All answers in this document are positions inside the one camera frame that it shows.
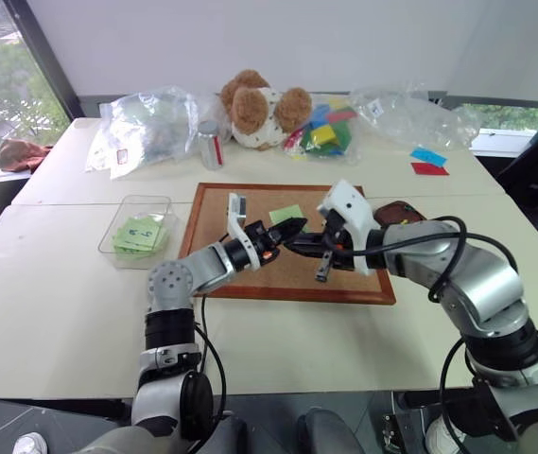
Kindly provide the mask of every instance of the green foliage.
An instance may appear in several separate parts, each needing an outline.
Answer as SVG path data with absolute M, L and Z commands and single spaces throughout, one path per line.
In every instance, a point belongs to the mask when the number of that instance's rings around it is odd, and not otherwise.
M 25 45 L 0 44 L 0 144 L 11 137 L 50 145 L 68 125 Z
M 538 130 L 538 109 L 527 107 L 467 104 L 482 115 L 481 128 L 491 130 Z

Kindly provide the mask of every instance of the clear plastic container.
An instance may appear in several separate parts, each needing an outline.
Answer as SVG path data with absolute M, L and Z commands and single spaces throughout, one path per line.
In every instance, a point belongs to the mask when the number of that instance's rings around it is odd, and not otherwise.
M 176 220 L 169 197 L 127 196 L 121 201 L 98 250 L 116 268 L 151 269 L 164 260 Z

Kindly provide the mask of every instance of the brown teddy bear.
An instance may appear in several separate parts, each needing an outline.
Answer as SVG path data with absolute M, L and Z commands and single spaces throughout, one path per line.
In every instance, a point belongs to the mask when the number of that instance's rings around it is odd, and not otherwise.
M 278 93 L 251 69 L 241 71 L 227 83 L 220 99 L 231 119 L 235 140 L 260 150 L 281 144 L 312 110 L 307 91 L 292 88 Z

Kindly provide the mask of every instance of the plastic bag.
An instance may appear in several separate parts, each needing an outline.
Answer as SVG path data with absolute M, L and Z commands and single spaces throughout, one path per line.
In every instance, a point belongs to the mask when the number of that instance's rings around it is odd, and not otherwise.
M 88 153 L 86 171 L 111 169 L 111 178 L 166 159 L 196 152 L 197 127 L 215 119 L 228 140 L 228 116 L 219 98 L 193 96 L 178 87 L 124 96 L 100 105 L 101 125 Z
M 419 90 L 362 88 L 349 101 L 373 131 L 414 147 L 469 148 L 480 129 L 477 113 L 465 107 L 448 111 Z
M 313 95 L 313 111 L 308 121 L 290 134 L 284 152 L 295 160 L 336 160 L 355 164 L 356 112 L 342 96 Z

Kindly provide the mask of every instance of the brown cloth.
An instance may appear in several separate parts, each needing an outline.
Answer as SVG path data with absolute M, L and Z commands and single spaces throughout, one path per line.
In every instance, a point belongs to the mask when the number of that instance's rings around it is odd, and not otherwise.
M 0 169 L 6 172 L 29 169 L 33 173 L 51 149 L 26 140 L 6 139 L 0 145 Z

